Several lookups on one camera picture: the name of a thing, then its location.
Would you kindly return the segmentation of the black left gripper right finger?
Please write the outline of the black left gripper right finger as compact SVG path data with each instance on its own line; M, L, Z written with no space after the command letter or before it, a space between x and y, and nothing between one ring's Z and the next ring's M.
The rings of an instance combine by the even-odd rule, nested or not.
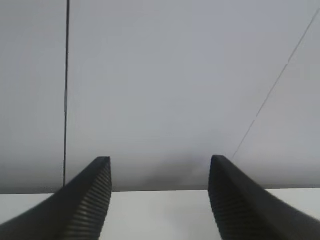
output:
M223 240L318 240L319 220L254 182L223 155L213 155L208 195Z

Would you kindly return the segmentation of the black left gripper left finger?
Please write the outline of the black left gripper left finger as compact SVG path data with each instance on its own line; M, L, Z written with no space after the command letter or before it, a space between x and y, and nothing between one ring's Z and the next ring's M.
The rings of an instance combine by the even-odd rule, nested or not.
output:
M98 240L112 195L110 157L97 157L66 186L1 224L2 240Z

